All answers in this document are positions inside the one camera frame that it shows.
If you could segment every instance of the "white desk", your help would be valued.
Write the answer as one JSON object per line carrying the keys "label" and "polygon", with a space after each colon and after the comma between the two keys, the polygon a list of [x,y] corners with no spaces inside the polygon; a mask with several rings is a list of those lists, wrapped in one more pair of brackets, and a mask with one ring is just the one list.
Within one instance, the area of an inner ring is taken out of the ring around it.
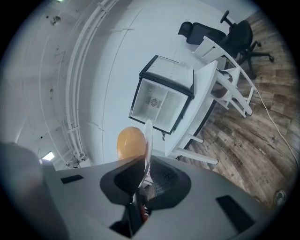
{"label": "white desk", "polygon": [[215,60],[205,67],[195,72],[194,96],[195,98],[188,105],[186,112],[171,135],[165,135],[165,156],[172,154],[183,155],[188,158],[196,159],[206,163],[217,164],[214,158],[203,156],[181,148],[182,142],[186,139],[194,139],[203,142],[200,138],[193,136],[204,119],[209,107],[213,101],[210,92],[216,82],[215,72],[218,62]]}

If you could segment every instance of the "white chair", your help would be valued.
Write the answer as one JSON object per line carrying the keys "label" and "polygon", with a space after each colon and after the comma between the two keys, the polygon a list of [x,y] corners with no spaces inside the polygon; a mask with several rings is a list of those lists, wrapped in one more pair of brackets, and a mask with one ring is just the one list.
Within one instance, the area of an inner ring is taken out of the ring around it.
{"label": "white chair", "polygon": [[[224,70],[223,72],[226,72],[225,74],[217,72],[217,82],[223,85],[227,89],[227,92],[221,97],[218,97],[215,94],[212,94],[212,97],[226,109],[228,109],[228,105],[229,103],[231,103],[241,113],[243,117],[246,117],[245,113],[251,115],[252,110],[249,104],[253,92],[254,90],[256,90],[254,84],[252,83],[248,75],[245,73],[245,71],[223,48],[221,48],[218,44],[216,44],[207,37],[204,37],[203,39],[204,41],[199,45],[196,51],[193,52],[196,57],[200,58],[206,63],[210,63],[225,55],[226,58],[229,59],[230,62],[235,66],[234,68]],[[240,73],[243,74],[243,76],[247,79],[251,86],[250,94],[248,97],[243,97],[241,93],[237,90],[237,84],[240,78]],[[242,106],[243,109],[241,109],[233,101],[233,98],[238,100],[239,104]]]}

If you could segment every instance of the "black frame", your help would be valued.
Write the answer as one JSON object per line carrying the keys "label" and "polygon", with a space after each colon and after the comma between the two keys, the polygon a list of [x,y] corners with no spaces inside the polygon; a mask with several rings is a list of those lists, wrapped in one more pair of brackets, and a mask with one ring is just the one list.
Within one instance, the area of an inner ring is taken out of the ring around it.
{"label": "black frame", "polygon": [[170,132],[166,132],[166,131],[164,131],[164,130],[162,130],[162,129],[160,129],[160,128],[157,128],[157,127],[153,126],[154,129],[156,129],[156,130],[158,130],[158,131],[161,131],[162,133],[166,133],[166,134],[169,134],[169,135],[170,135],[174,130],[176,130],[176,128],[177,128],[177,126],[178,126],[180,120],[183,118],[183,115],[184,115],[184,113],[185,113],[185,111],[186,111],[186,109],[187,109],[187,107],[188,107],[190,101],[191,101],[192,99],[194,99],[194,83],[195,83],[195,78],[194,78],[194,76],[193,76],[193,84],[192,84],[192,86],[191,86],[190,89],[187,89],[187,88],[184,88],[184,87],[180,86],[179,84],[176,84],[176,83],[174,83],[174,82],[169,81],[169,79],[167,79],[167,78],[165,78],[165,77],[158,76],[158,75],[154,75],[154,74],[151,74],[151,73],[147,73],[148,68],[152,65],[152,63],[153,63],[158,57],[161,57],[161,56],[155,55],[155,56],[151,59],[151,61],[144,67],[144,69],[140,72],[140,80],[139,80],[139,83],[138,83],[138,85],[137,85],[137,87],[136,87],[135,96],[134,96],[134,98],[133,98],[132,105],[131,105],[130,112],[129,112],[129,118],[130,118],[130,119],[133,119],[133,120],[135,120],[135,121],[137,121],[137,122],[140,122],[140,123],[142,123],[142,124],[145,124],[145,122],[140,121],[140,120],[138,120],[138,119],[136,119],[136,118],[133,118],[133,117],[131,116],[133,107],[134,107],[134,105],[135,105],[136,96],[137,96],[137,93],[138,93],[138,91],[139,91],[139,89],[140,89],[141,82],[142,82],[143,78],[148,79],[148,80],[153,81],[153,82],[156,82],[156,83],[159,83],[159,84],[164,85],[164,86],[166,86],[166,87],[169,87],[169,88],[171,88],[171,89],[174,89],[174,90],[176,90],[176,91],[178,91],[178,92],[181,92],[181,93],[187,95],[187,100],[186,100],[186,102],[185,102],[185,104],[184,104],[184,106],[183,106],[183,108],[182,108],[182,110],[181,110],[181,112],[180,112],[180,114],[179,114],[177,120],[175,121],[175,123],[174,123],[172,129],[170,130]]}

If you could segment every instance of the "ceiling light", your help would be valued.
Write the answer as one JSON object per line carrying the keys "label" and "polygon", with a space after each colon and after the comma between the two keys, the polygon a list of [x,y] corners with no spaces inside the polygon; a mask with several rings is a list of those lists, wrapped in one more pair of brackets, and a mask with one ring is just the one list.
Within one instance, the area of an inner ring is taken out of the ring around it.
{"label": "ceiling light", "polygon": [[48,152],[47,155],[42,157],[43,160],[51,161],[54,158],[54,154],[52,152]]}

